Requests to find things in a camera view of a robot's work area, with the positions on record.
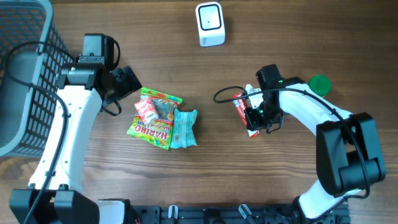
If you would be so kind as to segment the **teal snack pouch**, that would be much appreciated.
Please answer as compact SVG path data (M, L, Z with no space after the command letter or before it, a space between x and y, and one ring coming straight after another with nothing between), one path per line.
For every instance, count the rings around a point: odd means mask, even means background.
M178 149L190 146L197 146L193 133L193 125L197 120L198 111L179 111L174 110L174 128L172 133L172 142L170 147Z

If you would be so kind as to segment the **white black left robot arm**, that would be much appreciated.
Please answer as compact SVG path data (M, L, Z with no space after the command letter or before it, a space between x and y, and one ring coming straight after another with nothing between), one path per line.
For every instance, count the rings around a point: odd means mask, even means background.
M9 205L20 223L131 223L127 199L94 202L82 194L83 163L91 129L104 101L139 90L132 68L67 63L58 73L57 109L40 163L27 189L14 189Z

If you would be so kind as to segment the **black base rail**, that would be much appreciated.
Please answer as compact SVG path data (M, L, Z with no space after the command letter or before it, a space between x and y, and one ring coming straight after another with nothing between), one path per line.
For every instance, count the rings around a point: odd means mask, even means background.
M342 204L318 220L306 220L291 204L233 207L160 207L130 205L128 202L102 200L98 210L79 209L71 223L142 223L142 224L211 224L211 223L325 223L350 224L349 208Z

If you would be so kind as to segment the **white barcode scanner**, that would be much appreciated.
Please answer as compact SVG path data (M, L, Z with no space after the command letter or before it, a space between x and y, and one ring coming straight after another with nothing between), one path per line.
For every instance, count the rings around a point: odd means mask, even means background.
M219 2L204 2L195 8L198 35L202 47L212 47L225 42L223 10Z

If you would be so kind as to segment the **small red candy packet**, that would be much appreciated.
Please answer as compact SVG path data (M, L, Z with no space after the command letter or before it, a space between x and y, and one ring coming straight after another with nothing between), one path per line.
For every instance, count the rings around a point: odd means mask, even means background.
M151 96L141 99L134 106L144 124L149 124L159 118L159 114L154 106L154 98Z

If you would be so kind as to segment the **dark grey plastic basket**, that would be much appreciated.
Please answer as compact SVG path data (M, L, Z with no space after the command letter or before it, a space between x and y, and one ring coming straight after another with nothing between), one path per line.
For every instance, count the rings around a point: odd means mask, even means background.
M1 66L26 83L52 92L56 73L72 58L53 21L50 1L1 1ZM40 157L57 101L1 75L1 155Z

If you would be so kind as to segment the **colourful candy bag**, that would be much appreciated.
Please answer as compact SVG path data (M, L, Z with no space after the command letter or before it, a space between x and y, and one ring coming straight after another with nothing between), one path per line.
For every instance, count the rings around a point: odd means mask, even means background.
M169 150L174 127L174 110L182 104L183 99L142 87L141 99L148 96L154 98L154 106L159 118L149 124L144 124L137 112L127 134Z

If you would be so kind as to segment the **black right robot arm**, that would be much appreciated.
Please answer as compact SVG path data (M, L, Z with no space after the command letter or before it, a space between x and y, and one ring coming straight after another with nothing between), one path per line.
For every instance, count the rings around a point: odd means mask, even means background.
M376 123L368 113L353 114L327 102L299 77L258 75L259 88L246 85L242 96L247 128L273 132L289 114L316 138L317 181L298 196L291 223L316 223L349 199L366 199L385 179L386 168Z

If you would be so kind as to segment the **red snack packet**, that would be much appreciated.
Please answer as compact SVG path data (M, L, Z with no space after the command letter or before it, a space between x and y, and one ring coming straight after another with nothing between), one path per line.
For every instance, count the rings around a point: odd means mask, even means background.
M233 95L231 98L233 99L233 104L235 105L235 107L238 111L238 114L241 118L241 121L243 122L243 124L246 128L247 121L246 121L246 116L244 114L244 110L247 108L247 106L243 99L236 100L236 98L239 96L242 96L242 93L237 93L237 94ZM250 100L250 102L251 102L253 108L257 108L261 104L259 97L256 97L256 96L253 98L253 101ZM250 138L254 138L260 133L260 131L251 131L249 129L247 129L247 132L248 132L248 135Z

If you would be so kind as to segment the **green lid sauce jar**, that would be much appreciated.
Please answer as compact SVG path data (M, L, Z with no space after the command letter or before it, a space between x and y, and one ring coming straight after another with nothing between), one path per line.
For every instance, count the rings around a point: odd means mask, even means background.
M308 85L320 97L327 96L332 89L331 81L325 75L315 75L309 80Z

